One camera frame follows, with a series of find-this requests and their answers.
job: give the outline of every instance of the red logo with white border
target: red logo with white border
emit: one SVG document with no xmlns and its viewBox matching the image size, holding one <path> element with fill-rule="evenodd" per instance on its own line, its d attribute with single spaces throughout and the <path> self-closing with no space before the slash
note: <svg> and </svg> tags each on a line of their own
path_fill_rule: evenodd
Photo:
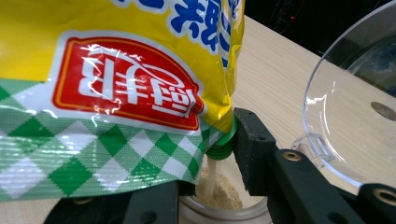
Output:
<svg viewBox="0 0 396 224">
<path fill-rule="evenodd" d="M 194 131 L 204 110 L 197 92 L 189 73 L 153 46 L 121 37 L 70 37 L 52 102 Z"/>
</svg>

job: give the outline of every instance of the round lid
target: round lid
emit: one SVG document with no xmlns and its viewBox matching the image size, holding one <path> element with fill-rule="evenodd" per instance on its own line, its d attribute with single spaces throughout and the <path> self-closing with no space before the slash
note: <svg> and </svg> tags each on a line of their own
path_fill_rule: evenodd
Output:
<svg viewBox="0 0 396 224">
<path fill-rule="evenodd" d="M 304 130 L 325 166 L 349 183 L 396 187 L 396 1 L 341 35 L 304 97 Z"/>
</svg>

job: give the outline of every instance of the powder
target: powder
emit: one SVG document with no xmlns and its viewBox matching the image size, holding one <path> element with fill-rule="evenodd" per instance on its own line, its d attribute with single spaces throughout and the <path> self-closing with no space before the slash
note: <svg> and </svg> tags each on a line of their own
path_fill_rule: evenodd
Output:
<svg viewBox="0 0 396 224">
<path fill-rule="evenodd" d="M 196 187 L 196 200 L 204 205 L 226 210 L 242 209 L 238 191 L 225 175 L 217 174 L 208 168 L 201 170 L 200 180 Z"/>
</svg>

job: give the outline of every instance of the light wood tabletop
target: light wood tabletop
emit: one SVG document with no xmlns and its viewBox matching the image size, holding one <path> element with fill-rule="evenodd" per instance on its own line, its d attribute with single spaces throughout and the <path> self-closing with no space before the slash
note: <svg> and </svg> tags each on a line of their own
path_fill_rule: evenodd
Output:
<svg viewBox="0 0 396 224">
<path fill-rule="evenodd" d="M 305 88 L 319 57 L 246 18 L 238 59 L 233 106 L 255 112 L 282 147 L 304 132 L 302 107 Z M 336 186 L 357 188 L 326 169 L 321 172 Z M 42 223 L 58 200 L 0 203 L 0 223 Z"/>
</svg>

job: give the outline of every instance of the yellow packaging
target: yellow packaging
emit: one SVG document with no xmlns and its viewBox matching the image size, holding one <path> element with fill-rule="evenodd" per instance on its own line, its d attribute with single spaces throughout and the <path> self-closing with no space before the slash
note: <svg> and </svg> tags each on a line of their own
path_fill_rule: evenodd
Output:
<svg viewBox="0 0 396 224">
<path fill-rule="evenodd" d="M 0 200 L 193 183 L 231 129 L 243 7 L 1 1 Z"/>
</svg>

